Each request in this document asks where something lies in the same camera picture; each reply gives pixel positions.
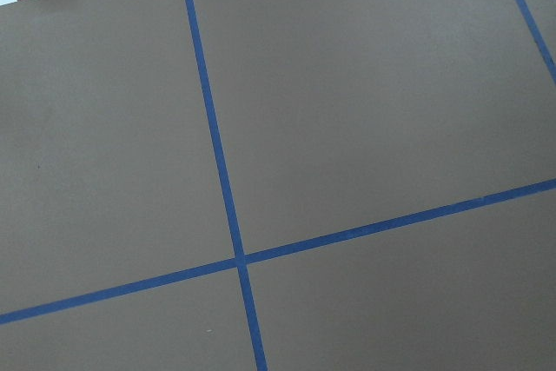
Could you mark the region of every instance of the blue painter's tape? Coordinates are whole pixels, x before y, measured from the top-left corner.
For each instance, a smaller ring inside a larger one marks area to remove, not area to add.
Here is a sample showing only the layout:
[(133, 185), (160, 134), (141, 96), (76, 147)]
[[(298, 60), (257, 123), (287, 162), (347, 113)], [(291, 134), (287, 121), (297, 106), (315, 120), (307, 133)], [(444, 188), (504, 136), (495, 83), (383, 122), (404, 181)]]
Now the blue painter's tape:
[(294, 254), (296, 252), (301, 252), (301, 251), (307, 251), (309, 249), (323, 247), (326, 245), (330, 245), (332, 243), (347, 241), (350, 239), (359, 238), (361, 236), (376, 234), (379, 232), (383, 232), (385, 230), (401, 228), (402, 226), (407, 226), (414, 223), (430, 221), (438, 217), (454, 215), (456, 213), (482, 208), (484, 206), (489, 206), (491, 204), (505, 202), (507, 200), (517, 199), (519, 197), (523, 197), (526, 195), (533, 195), (535, 193), (548, 191), (551, 189), (556, 189), (556, 179), (548, 180), (545, 182), (538, 182), (536, 184), (532, 184), (529, 186), (502, 191), (500, 193), (495, 193), (493, 195), (486, 195), (484, 197), (479, 197), (477, 199), (466, 200), (464, 202), (459, 202), (448, 206), (442, 206), (436, 209), (425, 210), (422, 212), (413, 213), (411, 215), (396, 217), (388, 221), (372, 223), (367, 226), (348, 229), (330, 235), (319, 236), (317, 238), (307, 239), (306, 241), (290, 243), (288, 245), (283, 245), (281, 247), (254, 252), (253, 254), (246, 255), (245, 258), (247, 264), (253, 262), (266, 261), (279, 256)]
[(554, 60), (550, 54), (550, 50), (546, 46), (545, 40), (543, 39), (542, 35), (540, 34), (539, 27), (533, 18), (533, 14), (529, 10), (527, 3), (525, 0), (515, 0), (520, 8), (521, 15), (523, 15), (529, 30), (531, 31), (531, 35), (533, 35), (533, 39), (537, 43), (537, 47), (539, 47), (540, 54), (542, 55), (543, 59), (545, 60), (546, 67), (550, 72), (551, 77), (553, 78), (554, 83), (556, 83), (556, 65), (554, 65)]
[(259, 329), (255, 299), (251, 289), (247, 265), (245, 263), (238, 264), (237, 272), (240, 278), (240, 285), (242, 286), (243, 304), (245, 305), (245, 313), (247, 315), (249, 332), (251, 334), (251, 345), (253, 345), (253, 352), (255, 353), (257, 370), (267, 371), (267, 359), (264, 354), (264, 347), (262, 346), (261, 330)]
[(209, 83), (209, 73), (205, 62), (204, 52), (202, 49), (201, 32), (197, 22), (194, 0), (185, 0), (189, 27), (191, 28), (191, 36), (193, 38), (193, 46), (195, 49), (195, 57), (197, 60), (197, 69), (199, 69), (199, 77), (201, 79), (202, 95), (205, 101), (207, 111), (208, 127), (212, 138), (212, 145), (215, 151), (216, 167), (218, 168), (218, 176), (220, 177), (220, 185), (222, 187), (222, 195), (224, 197), (224, 205), (226, 207), (226, 215), (228, 216), (228, 225), (234, 246), (235, 260), (237, 271), (242, 287), (243, 304), (247, 315), (249, 333), (251, 335), (251, 344), (255, 354), (255, 362), (258, 371), (267, 371), (267, 360), (262, 346), (261, 330), (259, 329), (259, 321), (255, 309), (255, 300), (249, 280), (247, 264), (245, 263), (245, 253), (243, 252), (242, 236), (240, 233), (237, 214), (235, 212), (234, 197), (232, 188), (228, 178), (228, 169), (226, 167), (226, 159), (224, 157), (224, 149), (218, 129), (218, 121), (216, 118), (215, 105)]
[(193, 46), (195, 49), (195, 58), (197, 60), (197, 69), (199, 69), (199, 78), (201, 80), (202, 96), (205, 101), (205, 109), (207, 111), (208, 128), (210, 129), (210, 137), (212, 146), (215, 151), (216, 167), (218, 168), (218, 176), (220, 177), (220, 185), (222, 187), (222, 195), (224, 197), (224, 205), (226, 207), (226, 215), (228, 217), (228, 225), (230, 234), (232, 235), (232, 244), (236, 257), (243, 257), (243, 244), (240, 235), (240, 228), (235, 214), (234, 197), (232, 196), (232, 188), (228, 178), (228, 168), (224, 158), (224, 149), (220, 138), (220, 130), (218, 129), (218, 121), (216, 119), (215, 104), (210, 90), (209, 73), (207, 72), (207, 64), (202, 50), (201, 32), (197, 23), (197, 15), (195, 12), (195, 4), (193, 0), (185, 0), (188, 11), (189, 27), (191, 28), (191, 36), (193, 38)]
[(213, 274), (218, 271), (224, 271), (232, 268), (235, 268), (235, 260), (233, 259), (212, 262), (210, 264), (201, 265), (200, 267), (159, 275), (157, 277), (148, 278), (139, 282), (131, 282), (129, 284), (123, 284), (122, 286), (87, 293), (86, 295), (78, 295), (76, 297), (70, 297), (69, 299), (41, 304), (40, 306), (35, 306), (33, 308), (24, 308), (0, 315), (0, 325), (13, 321), (22, 321), (23, 319), (29, 319), (35, 316), (47, 315), (49, 313), (59, 312), (60, 310), (65, 310), (67, 308), (83, 306), (96, 301), (108, 300), (121, 295), (129, 295), (138, 291), (148, 290), (149, 288), (165, 286), (173, 282), (183, 282), (190, 278)]

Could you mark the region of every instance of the blue tape line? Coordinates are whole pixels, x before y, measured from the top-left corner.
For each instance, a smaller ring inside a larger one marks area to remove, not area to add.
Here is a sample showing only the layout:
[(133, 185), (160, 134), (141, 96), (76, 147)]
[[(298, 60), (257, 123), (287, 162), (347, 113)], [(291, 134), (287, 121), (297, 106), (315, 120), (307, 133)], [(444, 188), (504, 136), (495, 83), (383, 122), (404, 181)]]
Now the blue tape line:
[(383, 232), (385, 230), (401, 228), (402, 226), (407, 226), (414, 223), (430, 221), (438, 217), (454, 215), (456, 213), (482, 208), (491, 204), (505, 202), (508, 200), (517, 199), (526, 195), (533, 195), (535, 193), (551, 189), (556, 189), (556, 179), (547, 180), (545, 182), (538, 182), (529, 186), (502, 191), (493, 195), (486, 195), (477, 199), (466, 200), (464, 202), (442, 206), (436, 209), (424, 210), (422, 212), (413, 213), (411, 215), (396, 217), (388, 221), (377, 222), (367, 226), (361, 226), (359, 228), (336, 232), (330, 235), (319, 236), (317, 238), (307, 239), (306, 241), (290, 243), (281, 247), (254, 252), (253, 254), (246, 255), (246, 260), (247, 264), (266, 261), (279, 256), (307, 251), (308, 249), (319, 248), (330, 245), (332, 243), (347, 241), (350, 239), (359, 238), (361, 236), (372, 235)]
[(220, 131), (218, 129), (218, 121), (216, 118), (215, 105), (209, 83), (209, 73), (207, 64), (205, 63), (204, 52), (202, 49), (201, 32), (197, 22), (194, 0), (185, 0), (188, 11), (189, 27), (191, 28), (191, 36), (193, 38), (193, 46), (195, 49), (195, 57), (197, 60), (197, 68), (199, 69), (199, 77), (201, 79), (202, 96), (205, 101), (205, 109), (207, 111), (208, 125), (212, 145), (215, 151), (216, 166), (218, 168), (218, 176), (220, 177), (220, 185), (222, 187), (222, 195), (224, 197), (224, 205), (226, 207), (226, 215), (228, 217), (229, 231), (234, 246), (237, 271), (242, 287), (243, 304), (247, 315), (249, 333), (251, 335), (251, 344), (255, 354), (255, 362), (259, 371), (267, 371), (267, 361), (262, 346), (261, 330), (259, 329), (259, 321), (255, 309), (255, 301), (253, 299), (253, 291), (249, 281), (247, 264), (245, 262), (245, 253), (243, 252), (242, 236), (235, 212), (234, 197), (232, 196), (232, 188), (228, 178), (228, 169), (226, 168), (226, 159), (224, 158), (224, 150)]
[(65, 310), (67, 308), (83, 306), (96, 301), (112, 299), (121, 295), (129, 295), (138, 291), (148, 290), (149, 288), (165, 286), (173, 282), (183, 282), (190, 278), (213, 274), (218, 271), (224, 271), (232, 268), (235, 268), (235, 260), (233, 259), (212, 262), (210, 264), (201, 265), (200, 267), (184, 269), (183, 271), (177, 271), (166, 275), (159, 275), (157, 277), (148, 278), (139, 282), (123, 284), (122, 286), (106, 288), (93, 293), (87, 293), (86, 295), (78, 295), (76, 297), (70, 297), (69, 299), (41, 304), (40, 306), (32, 308), (24, 308), (0, 315), (0, 325), (11, 323), (13, 321), (22, 321), (23, 319), (29, 319), (35, 316), (47, 315), (49, 313), (59, 312), (60, 310)]
[(527, 3), (525, 0), (515, 0), (520, 8), (521, 15), (523, 15), (529, 30), (531, 31), (531, 35), (533, 35), (533, 39), (537, 43), (537, 47), (539, 47), (540, 54), (542, 55), (543, 59), (545, 60), (546, 67), (550, 72), (551, 77), (553, 78), (554, 83), (556, 84), (556, 65), (554, 65), (554, 60), (550, 54), (550, 50), (545, 44), (545, 40), (543, 39), (542, 35), (540, 34), (539, 27), (537, 26), (533, 14), (529, 10)]
[(247, 264), (238, 264), (237, 273), (240, 278), (240, 285), (242, 286), (243, 304), (245, 305), (245, 312), (247, 314), (247, 322), (249, 325), (249, 332), (251, 333), (251, 344), (253, 345), (253, 352), (255, 353), (257, 370), (267, 371), (267, 359), (264, 354), (264, 347), (262, 346), (261, 330), (259, 329), (255, 299), (253, 297), (253, 290), (251, 289)]
[(232, 189), (229, 183), (228, 169), (226, 167), (226, 160), (224, 159), (224, 149), (222, 148), (220, 130), (218, 129), (218, 121), (216, 119), (215, 104), (213, 102), (212, 91), (208, 80), (209, 73), (207, 72), (207, 64), (205, 63), (205, 56), (202, 50), (201, 32), (199, 31), (199, 25), (197, 23), (195, 4), (193, 0), (185, 0), (185, 4), (188, 11), (191, 36), (193, 37), (197, 69), (199, 69), (199, 78), (201, 79), (202, 97), (205, 101), (205, 109), (207, 111), (208, 128), (210, 129), (212, 146), (215, 151), (216, 167), (218, 168), (218, 176), (222, 187), (229, 230), (232, 235), (232, 244), (234, 246), (235, 256), (243, 257), (242, 237), (240, 236), (240, 228), (235, 214), (234, 197), (232, 196)]

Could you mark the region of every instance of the floor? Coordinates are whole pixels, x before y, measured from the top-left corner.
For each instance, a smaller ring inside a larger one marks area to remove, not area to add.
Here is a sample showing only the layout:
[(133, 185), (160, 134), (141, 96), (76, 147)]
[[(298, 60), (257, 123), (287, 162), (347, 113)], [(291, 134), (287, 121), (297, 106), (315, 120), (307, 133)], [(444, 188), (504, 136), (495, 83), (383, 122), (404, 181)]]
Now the floor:
[(0, 7), (6, 370), (552, 370), (553, 0)]

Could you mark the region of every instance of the grid square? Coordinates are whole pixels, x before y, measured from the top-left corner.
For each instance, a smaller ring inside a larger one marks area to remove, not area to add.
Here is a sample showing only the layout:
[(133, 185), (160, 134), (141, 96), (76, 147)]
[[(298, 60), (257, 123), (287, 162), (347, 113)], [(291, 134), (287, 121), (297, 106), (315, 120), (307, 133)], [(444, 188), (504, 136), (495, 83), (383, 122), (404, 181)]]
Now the grid square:
[(0, 327), (4, 369), (255, 370), (237, 272)]
[(0, 312), (233, 257), (184, 0), (0, 21)]
[(246, 251), (554, 178), (513, 0), (195, 0)]
[(554, 369), (555, 204), (549, 191), (250, 265), (269, 369)]

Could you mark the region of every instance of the blue tape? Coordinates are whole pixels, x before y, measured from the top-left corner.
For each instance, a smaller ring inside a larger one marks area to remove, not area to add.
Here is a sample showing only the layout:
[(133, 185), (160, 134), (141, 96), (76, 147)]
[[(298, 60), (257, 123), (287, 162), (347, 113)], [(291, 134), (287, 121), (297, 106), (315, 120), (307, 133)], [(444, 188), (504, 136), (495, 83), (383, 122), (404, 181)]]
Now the blue tape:
[(216, 118), (215, 105), (212, 98), (212, 92), (209, 83), (209, 73), (205, 56), (202, 49), (201, 32), (197, 22), (194, 0), (185, 0), (188, 11), (189, 27), (191, 28), (191, 36), (193, 38), (193, 46), (195, 49), (195, 57), (197, 60), (197, 68), (199, 69), (199, 77), (201, 79), (202, 95), (205, 101), (205, 109), (207, 111), (208, 125), (212, 145), (215, 151), (216, 166), (218, 168), (218, 176), (220, 177), (220, 185), (222, 187), (222, 195), (224, 197), (224, 205), (226, 207), (226, 215), (228, 217), (229, 231), (234, 246), (235, 260), (237, 271), (242, 287), (243, 304), (247, 315), (249, 333), (251, 335), (251, 344), (255, 353), (255, 362), (259, 371), (267, 371), (267, 360), (262, 346), (261, 330), (255, 309), (255, 300), (249, 280), (247, 264), (245, 262), (245, 253), (243, 252), (242, 236), (235, 212), (234, 197), (232, 196), (232, 188), (228, 178), (228, 169), (226, 167), (226, 159), (224, 158), (224, 149), (218, 129), (218, 121)]
[(537, 26), (533, 14), (529, 10), (527, 3), (525, 0), (515, 0), (520, 8), (521, 15), (523, 15), (529, 30), (531, 31), (531, 35), (533, 35), (533, 39), (537, 43), (537, 47), (539, 47), (540, 54), (542, 58), (545, 60), (546, 67), (550, 72), (551, 77), (553, 78), (554, 83), (556, 84), (556, 65), (554, 65), (554, 60), (550, 54), (550, 50), (546, 46), (545, 40), (543, 39), (542, 35), (540, 34), (539, 27)]
[(361, 236), (377, 234), (385, 230), (401, 228), (402, 226), (407, 226), (414, 223), (430, 221), (438, 217), (454, 215), (456, 213), (482, 208), (491, 204), (505, 202), (508, 200), (517, 199), (526, 195), (533, 195), (535, 193), (548, 191), (551, 189), (556, 189), (556, 179), (548, 180), (545, 182), (538, 182), (529, 186), (502, 191), (493, 195), (486, 195), (477, 199), (466, 200), (464, 202), (442, 206), (436, 209), (424, 210), (422, 212), (413, 213), (411, 215), (396, 217), (388, 221), (372, 223), (367, 226), (348, 229), (330, 235), (319, 236), (317, 238), (307, 239), (306, 241), (290, 243), (281, 247), (254, 252), (253, 254), (246, 255), (246, 261), (247, 264), (266, 261), (279, 256), (290, 255), (296, 252), (324, 247), (332, 243), (347, 241), (350, 239), (359, 238)]
[(59, 312), (60, 310), (65, 310), (67, 308), (83, 306), (96, 301), (112, 299), (121, 295), (129, 295), (138, 291), (148, 290), (149, 288), (165, 286), (173, 282), (183, 282), (190, 278), (213, 274), (218, 271), (224, 271), (232, 268), (235, 268), (235, 260), (212, 262), (210, 264), (201, 265), (200, 267), (184, 269), (183, 271), (177, 271), (166, 275), (159, 275), (157, 277), (148, 278), (139, 282), (131, 282), (129, 284), (123, 284), (122, 286), (87, 293), (86, 295), (78, 295), (76, 297), (70, 297), (69, 299), (41, 304), (40, 306), (35, 306), (33, 308), (24, 308), (0, 315), (0, 325), (13, 321), (22, 321), (23, 319), (29, 319), (35, 316), (47, 315), (49, 313)]

